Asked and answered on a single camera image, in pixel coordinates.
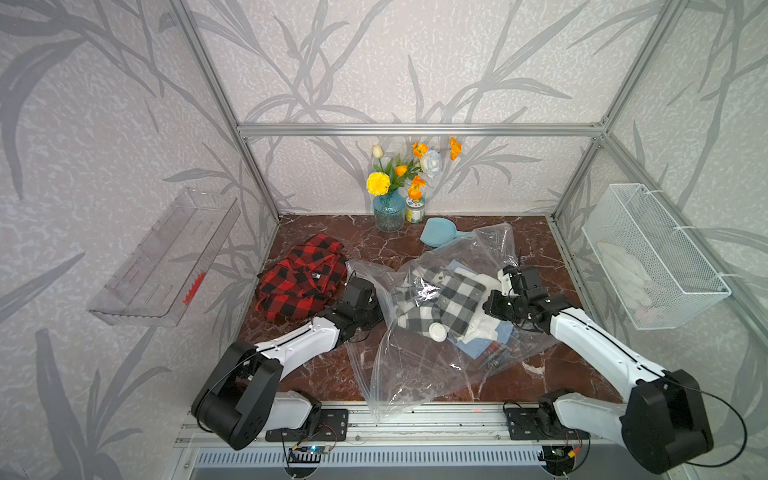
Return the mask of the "white garment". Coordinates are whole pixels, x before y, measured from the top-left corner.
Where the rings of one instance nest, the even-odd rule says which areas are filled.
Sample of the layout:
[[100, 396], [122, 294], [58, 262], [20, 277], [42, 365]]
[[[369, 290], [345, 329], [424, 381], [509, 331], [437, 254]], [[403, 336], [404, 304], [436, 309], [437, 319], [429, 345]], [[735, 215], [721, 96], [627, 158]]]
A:
[[483, 304], [487, 302], [492, 291], [501, 290], [501, 283], [495, 277], [485, 274], [476, 274], [464, 267], [457, 267], [455, 272], [464, 275], [485, 287], [470, 319], [469, 326], [465, 333], [458, 338], [458, 341], [465, 344], [476, 339], [496, 341], [498, 339], [497, 328], [501, 324], [501, 321], [486, 314], [483, 309]]

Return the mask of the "red black plaid shirt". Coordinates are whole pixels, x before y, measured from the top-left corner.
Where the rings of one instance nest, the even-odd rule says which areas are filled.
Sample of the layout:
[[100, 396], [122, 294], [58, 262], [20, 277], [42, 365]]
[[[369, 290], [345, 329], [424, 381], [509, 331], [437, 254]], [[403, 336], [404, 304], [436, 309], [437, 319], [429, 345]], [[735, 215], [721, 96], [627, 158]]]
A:
[[325, 234], [314, 235], [261, 275], [256, 307], [268, 319], [309, 318], [332, 299], [346, 272], [344, 245]]

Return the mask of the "grey white plaid shirt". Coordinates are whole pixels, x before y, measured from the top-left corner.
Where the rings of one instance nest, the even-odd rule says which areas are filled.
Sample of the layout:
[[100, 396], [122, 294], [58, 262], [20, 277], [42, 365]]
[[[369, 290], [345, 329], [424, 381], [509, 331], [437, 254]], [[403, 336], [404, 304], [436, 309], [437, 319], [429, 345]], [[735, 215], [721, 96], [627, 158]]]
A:
[[410, 268], [394, 292], [395, 323], [431, 339], [428, 327], [439, 322], [448, 329], [447, 340], [457, 339], [467, 330], [484, 290], [482, 284], [444, 268]]

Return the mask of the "clear plastic vacuum bag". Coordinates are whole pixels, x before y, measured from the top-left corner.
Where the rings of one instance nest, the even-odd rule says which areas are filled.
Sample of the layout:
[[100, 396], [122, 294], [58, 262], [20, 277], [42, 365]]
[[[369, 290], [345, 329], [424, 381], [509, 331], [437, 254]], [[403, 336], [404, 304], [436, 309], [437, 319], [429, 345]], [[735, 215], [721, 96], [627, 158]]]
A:
[[[347, 348], [361, 394], [376, 419], [392, 418], [410, 407], [448, 396], [508, 369], [497, 372], [479, 369], [475, 360], [450, 341], [452, 338], [438, 343], [398, 327], [394, 292], [410, 268], [448, 270], [451, 261], [497, 278], [505, 266], [516, 265], [514, 250], [512, 226], [500, 223], [477, 228], [465, 237], [406, 262], [397, 270], [362, 260], [348, 262], [352, 276], [357, 275], [374, 285], [384, 315], [383, 322], [374, 328], [371, 336]], [[510, 324], [514, 330], [505, 344], [518, 346], [526, 356], [514, 365], [556, 343], [553, 337], [536, 332], [530, 325]]]

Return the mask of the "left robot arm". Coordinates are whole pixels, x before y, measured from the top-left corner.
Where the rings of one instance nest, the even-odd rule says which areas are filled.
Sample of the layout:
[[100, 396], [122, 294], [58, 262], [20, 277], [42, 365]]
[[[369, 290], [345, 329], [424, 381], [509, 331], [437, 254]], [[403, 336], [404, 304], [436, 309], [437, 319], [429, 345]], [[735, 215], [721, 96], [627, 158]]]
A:
[[312, 395], [281, 392], [281, 381], [313, 358], [370, 330], [384, 319], [379, 302], [339, 301], [301, 327], [272, 341], [231, 344], [192, 403], [198, 426], [233, 450], [263, 431], [287, 430], [303, 439], [319, 433], [322, 403]]

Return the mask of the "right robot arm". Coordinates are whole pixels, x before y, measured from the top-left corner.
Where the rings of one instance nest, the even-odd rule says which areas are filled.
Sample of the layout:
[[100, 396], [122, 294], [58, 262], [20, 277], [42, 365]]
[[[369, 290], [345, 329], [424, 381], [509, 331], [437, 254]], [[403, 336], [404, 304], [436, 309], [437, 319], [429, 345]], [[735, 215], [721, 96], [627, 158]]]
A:
[[697, 381], [631, 350], [561, 296], [505, 297], [492, 291], [485, 313], [525, 323], [569, 346], [620, 394], [620, 403], [561, 389], [542, 396], [536, 423], [546, 435], [579, 430], [624, 447], [646, 471], [662, 474], [710, 452], [714, 439]]

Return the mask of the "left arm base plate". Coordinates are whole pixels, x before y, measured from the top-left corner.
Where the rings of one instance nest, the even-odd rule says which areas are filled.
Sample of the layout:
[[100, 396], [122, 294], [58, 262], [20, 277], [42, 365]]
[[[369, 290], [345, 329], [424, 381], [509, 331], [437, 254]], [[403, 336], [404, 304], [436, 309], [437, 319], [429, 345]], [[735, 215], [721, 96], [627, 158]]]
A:
[[345, 441], [349, 427], [348, 409], [322, 408], [298, 429], [267, 431], [267, 442]]

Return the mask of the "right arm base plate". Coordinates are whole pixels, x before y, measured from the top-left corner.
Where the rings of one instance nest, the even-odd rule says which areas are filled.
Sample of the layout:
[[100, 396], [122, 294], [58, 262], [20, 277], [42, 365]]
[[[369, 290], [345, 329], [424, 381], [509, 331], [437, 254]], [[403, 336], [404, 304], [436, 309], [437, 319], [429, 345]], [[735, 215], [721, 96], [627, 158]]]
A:
[[566, 429], [559, 423], [542, 427], [535, 407], [504, 406], [508, 434], [516, 441], [559, 441], [580, 444], [590, 439], [590, 434], [581, 430]]

